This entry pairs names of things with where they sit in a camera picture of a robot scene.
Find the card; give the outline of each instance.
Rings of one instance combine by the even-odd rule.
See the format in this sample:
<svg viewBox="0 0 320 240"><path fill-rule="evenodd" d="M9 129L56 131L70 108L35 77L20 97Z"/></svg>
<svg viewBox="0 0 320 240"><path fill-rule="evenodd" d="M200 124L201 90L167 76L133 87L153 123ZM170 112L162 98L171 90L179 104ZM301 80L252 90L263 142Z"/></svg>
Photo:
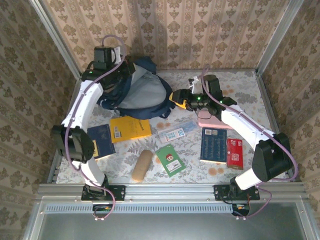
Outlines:
<svg viewBox="0 0 320 240"><path fill-rule="evenodd" d="M184 137L186 134L184 132L184 129L182 127L169 131L169 132L164 132L161 137L160 140L162 143L166 143L181 137Z"/></svg>
<svg viewBox="0 0 320 240"><path fill-rule="evenodd" d="M227 163L227 130L202 128L200 160Z"/></svg>
<svg viewBox="0 0 320 240"><path fill-rule="evenodd" d="M186 168L184 162L181 161L180 157L171 144L160 148L155 152L155 154L159 158L169 177L172 177L173 175Z"/></svg>
<svg viewBox="0 0 320 240"><path fill-rule="evenodd" d="M226 166L232 169L244 169L242 140L228 138L226 141Z"/></svg>

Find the book cover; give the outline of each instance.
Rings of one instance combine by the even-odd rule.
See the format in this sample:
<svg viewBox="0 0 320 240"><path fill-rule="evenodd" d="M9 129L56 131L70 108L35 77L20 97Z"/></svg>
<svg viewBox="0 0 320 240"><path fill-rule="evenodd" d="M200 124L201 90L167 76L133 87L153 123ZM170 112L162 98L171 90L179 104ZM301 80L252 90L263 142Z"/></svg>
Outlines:
<svg viewBox="0 0 320 240"><path fill-rule="evenodd" d="M227 163L227 130L202 128L200 159L214 163Z"/></svg>
<svg viewBox="0 0 320 240"><path fill-rule="evenodd" d="M93 157L100 159L116 152L115 146L111 142L111 133L109 124L90 127L87 133L94 145Z"/></svg>
<svg viewBox="0 0 320 240"><path fill-rule="evenodd" d="M155 152L155 154L159 158L169 177L172 177L173 175L186 168L184 162L181 161L180 157L171 144L160 148Z"/></svg>
<svg viewBox="0 0 320 240"><path fill-rule="evenodd" d="M149 120L135 119L123 116L110 119L111 141L113 143L123 142L151 136Z"/></svg>
<svg viewBox="0 0 320 240"><path fill-rule="evenodd" d="M226 141L226 166L232 169L244 169L242 140L228 138Z"/></svg>

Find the pink sponge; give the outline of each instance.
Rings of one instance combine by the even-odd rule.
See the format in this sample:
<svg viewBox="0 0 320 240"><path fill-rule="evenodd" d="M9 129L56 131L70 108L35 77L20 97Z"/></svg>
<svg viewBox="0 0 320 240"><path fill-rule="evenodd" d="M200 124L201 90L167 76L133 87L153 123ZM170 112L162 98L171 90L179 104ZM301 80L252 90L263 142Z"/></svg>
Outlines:
<svg viewBox="0 0 320 240"><path fill-rule="evenodd" d="M215 116L210 117L210 113L207 110L199 111L198 124L200 127L205 127L205 128L233 129L231 126L223 123Z"/></svg>

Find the green card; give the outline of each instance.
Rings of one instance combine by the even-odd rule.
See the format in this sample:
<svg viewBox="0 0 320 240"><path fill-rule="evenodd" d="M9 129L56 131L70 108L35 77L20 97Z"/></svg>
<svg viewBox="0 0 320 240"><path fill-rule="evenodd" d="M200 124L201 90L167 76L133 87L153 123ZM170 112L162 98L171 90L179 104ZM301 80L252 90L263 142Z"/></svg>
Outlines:
<svg viewBox="0 0 320 240"><path fill-rule="evenodd" d="M171 144L160 148L155 154L159 158L169 177L172 177L186 168Z"/></svg>

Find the metal frame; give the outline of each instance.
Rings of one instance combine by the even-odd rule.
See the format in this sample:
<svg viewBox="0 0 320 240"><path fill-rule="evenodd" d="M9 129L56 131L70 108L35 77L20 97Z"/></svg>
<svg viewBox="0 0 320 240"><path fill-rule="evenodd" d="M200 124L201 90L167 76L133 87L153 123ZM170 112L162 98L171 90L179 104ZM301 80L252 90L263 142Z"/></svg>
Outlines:
<svg viewBox="0 0 320 240"><path fill-rule="evenodd" d="M279 44L284 38L288 28L290 27L292 21L296 17L302 3L304 0L291 0L278 24L276 27L272 38L269 41L268 46L266 47L256 69L258 75L262 75L265 71L268 63L270 62L272 56L275 54Z"/></svg>
<svg viewBox="0 0 320 240"><path fill-rule="evenodd" d="M67 114L70 112L72 106L74 105L74 103L76 101L76 98L78 96L78 92L80 90L80 86L81 86L81 81L76 81L74 89L73 89L72 97L70 100L70 104L68 107ZM59 155L58 150L56 150L54 157L53 157L52 164L51 164L50 172L49 172L49 175L48 175L48 178L46 181L48 184L54 183L57 180L57 176L59 173L59 169L57 167L60 166L61 161L62 161L62 156Z"/></svg>
<svg viewBox="0 0 320 240"><path fill-rule="evenodd" d="M221 206L224 203L215 201L213 185L224 183L195 184L126 184L124 202L117 206L129 206L130 212L138 211L136 206ZM81 201L83 185L81 184L40 184L24 240L36 240L39 237L47 206L88 206L88 204L109 204L108 201ZM303 230L307 240L318 240L319 233L311 208L307 202L308 196L302 182L267 182L263 188L272 192L272 203L295 203L299 212ZM260 191L259 201L263 203L269 197L268 193Z"/></svg>
<svg viewBox="0 0 320 240"><path fill-rule="evenodd" d="M72 54L68 50L62 36L60 35L53 19L50 17L50 14L48 13L46 7L44 6L44 3L41 0L30 0L31 5L39 15L39 18L41 22L43 23L45 29L50 34L53 42L57 46L60 54L64 58L66 64L68 65L70 71L73 73L75 79L77 81L81 80L80 76L80 69L78 68L78 65L76 64Z"/></svg>
<svg viewBox="0 0 320 240"><path fill-rule="evenodd" d="M255 77L256 77L256 82L258 83L258 87L261 93L261 97L263 100L263 104L265 107L265 111L266 111L266 115L268 116L269 122L270 122L270 126L271 126L271 130L274 131L276 134L280 133L279 131L279 127L276 121L276 117L274 114L274 111L272 110L271 107L271 103L267 94L267 90L264 84L264 81L262 80L262 77L260 75L258 75L257 73L255 73Z"/></svg>

